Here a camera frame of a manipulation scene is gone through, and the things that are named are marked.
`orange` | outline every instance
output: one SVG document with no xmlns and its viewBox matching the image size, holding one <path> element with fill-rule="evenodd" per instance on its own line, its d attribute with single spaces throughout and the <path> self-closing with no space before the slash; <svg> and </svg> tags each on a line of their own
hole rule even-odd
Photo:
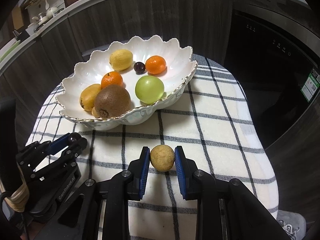
<svg viewBox="0 0 320 240">
<path fill-rule="evenodd" d="M 152 75 L 158 75 L 165 71 L 167 64 L 163 57 L 152 56 L 146 61 L 146 70 Z"/>
<path fill-rule="evenodd" d="M 123 85 L 122 76 L 116 71 L 111 71 L 103 76 L 101 80 L 101 89 L 111 84 L 119 86 Z"/>
</svg>

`white bowl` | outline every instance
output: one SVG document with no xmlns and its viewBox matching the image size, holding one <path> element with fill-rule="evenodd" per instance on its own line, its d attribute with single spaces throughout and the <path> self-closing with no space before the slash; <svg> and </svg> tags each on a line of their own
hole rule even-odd
<svg viewBox="0 0 320 240">
<path fill-rule="evenodd" d="M 117 49 L 130 50 L 133 53 L 133 63 L 138 61 L 145 63 L 153 55 L 163 57 L 167 63 L 167 70 L 157 77 L 164 83 L 165 96 L 152 105 L 142 103 L 134 90 L 138 79 L 148 73 L 136 74 L 132 64 L 128 69 L 120 71 L 124 87 L 131 97 L 132 109 L 119 117 L 106 120 L 95 119 L 91 113 L 84 111 L 80 106 L 80 94 L 86 87 L 100 84 L 106 73 L 114 71 L 109 64 L 109 58 Z M 125 44 L 114 41 L 106 51 L 96 50 L 92 52 L 89 61 L 77 63 L 73 76 L 62 81 L 64 93 L 56 97 L 59 105 L 63 107 L 60 115 L 71 122 L 100 131 L 112 129 L 120 124 L 142 123 L 157 109 L 171 106 L 180 98 L 198 65 L 196 61 L 191 61 L 191 56 L 192 47 L 182 49 L 176 38 L 165 42 L 158 35 L 154 35 L 147 41 L 138 36 L 134 36 Z"/>
</svg>

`tablecloth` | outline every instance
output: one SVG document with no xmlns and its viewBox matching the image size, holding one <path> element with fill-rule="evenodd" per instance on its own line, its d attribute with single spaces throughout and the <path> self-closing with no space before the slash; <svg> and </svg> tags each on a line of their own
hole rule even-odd
<svg viewBox="0 0 320 240">
<path fill-rule="evenodd" d="M 89 130 L 61 117 L 62 107 L 55 100 L 63 93 L 59 84 L 44 102 L 28 144 L 73 131 L 87 138 L 88 147 L 77 158 L 82 174 L 77 186 L 88 178 L 110 179 L 139 158 L 143 146 L 181 145 L 199 169 L 217 179 L 240 179 L 276 218 L 276 178 L 240 84 L 216 62 L 198 55 L 193 59 L 199 63 L 195 76 L 175 104 L 156 111 L 142 124 L 108 131 Z M 37 169 L 57 157 L 49 156 Z M 143 200 L 129 201 L 129 231 L 131 239 L 195 239 L 196 201 L 183 200 L 175 166 L 159 172 L 150 164 Z"/>
</svg>

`gold rim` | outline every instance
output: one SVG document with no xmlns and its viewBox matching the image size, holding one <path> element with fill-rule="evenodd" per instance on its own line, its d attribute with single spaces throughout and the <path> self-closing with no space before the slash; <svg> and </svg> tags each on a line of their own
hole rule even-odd
<svg viewBox="0 0 320 240">
<path fill-rule="evenodd" d="M 180 46 L 179 40 L 178 40 L 177 38 L 172 38 L 172 39 L 176 39 L 176 40 L 178 41 L 179 48 L 182 49 L 181 46 Z M 121 116 L 118 116 L 118 117 L 110 117 L 110 118 L 105 119 L 105 120 L 104 120 L 104 119 L 79 119 L 79 118 L 76 118 L 76 117 L 68 116 L 68 115 L 62 113 L 61 110 L 59 111 L 59 114 L 60 114 L 61 116 L 65 117 L 65 118 L 67 118 L 67 119 L 72 120 L 72 121 L 77 121 L 77 122 L 100 122 L 100 123 L 104 123 L 104 122 L 108 122 L 108 121 L 111 121 L 111 120 L 124 119 L 124 117 L 125 117 L 126 115 L 129 115 L 131 112 L 137 112 L 137 111 L 141 110 L 142 108 L 153 107 L 153 106 L 157 105 L 159 102 L 163 102 L 163 101 L 167 100 L 170 96 L 174 95 L 178 90 L 180 90 L 181 87 L 183 87 L 184 85 L 186 85 L 186 84 L 188 83 L 188 79 L 194 75 L 194 73 L 196 72 L 196 69 L 197 69 L 197 67 L 198 67 L 198 62 L 197 62 L 196 60 L 191 61 L 191 57 L 192 57 L 192 54 L 193 54 L 193 48 L 192 48 L 191 46 L 187 46 L 187 47 L 190 47 L 190 48 L 191 48 L 191 54 L 190 54 L 190 57 L 189 57 L 189 61 L 190 61 L 190 62 L 196 62 L 195 67 L 192 69 L 190 75 L 188 75 L 188 76 L 186 76 L 186 77 L 184 78 L 184 82 L 183 82 L 182 84 L 180 84 L 173 92 L 171 92 L 171 93 L 170 93 L 169 95 L 167 95 L 165 98 L 161 98 L 161 99 L 157 100 L 157 101 L 154 102 L 152 105 L 138 106 L 138 107 L 135 107 L 135 108 L 133 108 L 133 109 L 131 109 L 131 110 L 123 113 Z M 74 68 L 74 73 L 73 73 L 73 75 L 72 75 L 71 77 L 67 77 L 67 78 L 72 78 L 72 77 L 75 75 L 75 73 L 76 73 L 76 65 L 75 65 L 75 68 Z M 60 94 L 60 95 L 63 95 L 63 94 L 66 92 L 66 89 L 65 89 L 65 87 L 63 86 L 63 81 L 64 81 L 64 80 L 65 80 L 65 78 L 62 80 L 62 83 L 61 83 L 61 84 L 62 84 L 62 87 L 63 87 L 63 93 Z M 56 96 L 56 101 L 57 101 L 57 103 L 58 103 L 61 107 L 63 107 L 63 108 L 65 109 L 65 106 L 58 101 L 57 96 Z"/>
</svg>

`screw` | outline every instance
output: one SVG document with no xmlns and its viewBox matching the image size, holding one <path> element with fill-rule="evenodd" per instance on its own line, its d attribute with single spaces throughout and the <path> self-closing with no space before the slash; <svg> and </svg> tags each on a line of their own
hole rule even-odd
<svg viewBox="0 0 320 240">
<path fill-rule="evenodd" d="M 202 170 L 196 170 L 196 171 L 195 171 L 195 175 L 196 175 L 197 177 L 203 176 L 203 173 L 204 173 L 204 171 L 202 171 Z"/>
<path fill-rule="evenodd" d="M 236 179 L 236 178 L 234 178 L 234 179 L 232 179 L 231 180 L 231 183 L 233 184 L 233 185 L 235 185 L 235 186 L 238 186 L 238 185 L 240 185 L 240 180 L 239 179 Z"/>
<path fill-rule="evenodd" d="M 124 170 L 124 171 L 121 172 L 121 175 L 122 175 L 123 177 L 128 177 L 128 176 L 131 175 L 131 171 Z"/>
<path fill-rule="evenodd" d="M 93 179 L 87 179 L 84 183 L 85 183 L 86 186 L 90 187 L 90 186 L 92 186 L 94 184 L 94 180 Z"/>
</svg>

